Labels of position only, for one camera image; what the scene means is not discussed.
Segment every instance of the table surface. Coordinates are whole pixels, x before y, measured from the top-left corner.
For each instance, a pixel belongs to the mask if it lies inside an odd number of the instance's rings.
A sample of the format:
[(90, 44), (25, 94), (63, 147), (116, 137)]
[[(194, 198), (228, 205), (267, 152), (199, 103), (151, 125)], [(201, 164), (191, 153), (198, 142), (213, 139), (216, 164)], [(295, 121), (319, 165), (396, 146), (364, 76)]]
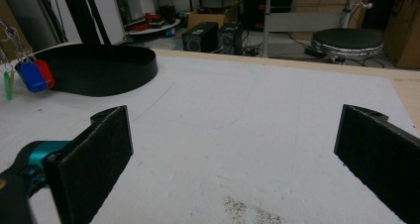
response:
[[(418, 136), (419, 71), (155, 52), (157, 77), (116, 96), (33, 94), (17, 78), (12, 101), (0, 92), (0, 170), (127, 105), (134, 154), (93, 223), (399, 222), (333, 150), (344, 103)], [(47, 188), (31, 204), (57, 223)]]

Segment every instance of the floor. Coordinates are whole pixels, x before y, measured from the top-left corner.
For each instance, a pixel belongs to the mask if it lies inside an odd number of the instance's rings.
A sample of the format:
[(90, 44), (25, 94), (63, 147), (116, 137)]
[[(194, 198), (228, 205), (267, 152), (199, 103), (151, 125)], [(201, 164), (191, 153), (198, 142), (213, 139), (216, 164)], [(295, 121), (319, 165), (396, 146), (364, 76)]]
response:
[[(170, 38), (166, 37), (165, 34), (162, 33), (155, 35), (142, 35), (141, 37), (132, 38), (132, 42), (129, 43), (129, 45), (134, 47), (182, 51), (182, 33), (187, 31), (187, 29), (176, 28), (175, 30), (175, 36)], [(244, 56), (262, 56), (262, 32), (245, 31), (243, 33), (243, 39)], [(327, 56), (317, 58), (315, 56), (305, 54), (304, 49), (307, 46), (309, 46), (308, 41), (295, 40), (290, 34), (272, 33), (269, 36), (268, 57), (331, 63)], [(389, 69), (395, 68), (385, 54), (378, 54), (370, 57), (351, 57), (347, 58), (344, 64)]]

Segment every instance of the black rotating platform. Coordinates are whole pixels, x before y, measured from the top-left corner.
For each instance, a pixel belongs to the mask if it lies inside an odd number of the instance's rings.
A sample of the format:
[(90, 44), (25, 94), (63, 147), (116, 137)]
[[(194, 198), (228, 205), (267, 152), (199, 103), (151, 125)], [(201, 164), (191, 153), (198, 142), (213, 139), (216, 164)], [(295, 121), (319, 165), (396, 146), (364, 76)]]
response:
[(156, 54), (146, 48), (76, 44), (36, 54), (55, 80), (52, 90), (92, 97), (139, 88), (158, 74)]

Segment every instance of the black curved tray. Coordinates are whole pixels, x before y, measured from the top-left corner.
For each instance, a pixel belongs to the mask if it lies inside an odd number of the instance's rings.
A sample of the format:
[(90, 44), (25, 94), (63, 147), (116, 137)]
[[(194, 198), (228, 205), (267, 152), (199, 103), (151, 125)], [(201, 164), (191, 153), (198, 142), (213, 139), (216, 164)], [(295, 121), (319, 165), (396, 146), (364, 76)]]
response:
[(103, 97), (143, 86), (158, 74), (156, 54), (146, 48), (76, 44), (36, 54), (55, 80), (52, 90)]

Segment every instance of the stool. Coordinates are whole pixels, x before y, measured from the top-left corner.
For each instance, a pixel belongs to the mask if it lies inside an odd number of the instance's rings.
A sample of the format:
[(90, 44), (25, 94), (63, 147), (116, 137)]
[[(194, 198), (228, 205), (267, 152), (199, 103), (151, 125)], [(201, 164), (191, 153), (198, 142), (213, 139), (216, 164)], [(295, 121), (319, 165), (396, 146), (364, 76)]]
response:
[(311, 45), (327, 54), (332, 62), (343, 63), (345, 56), (369, 56), (380, 52), (383, 42), (371, 31), (343, 28), (315, 33)]

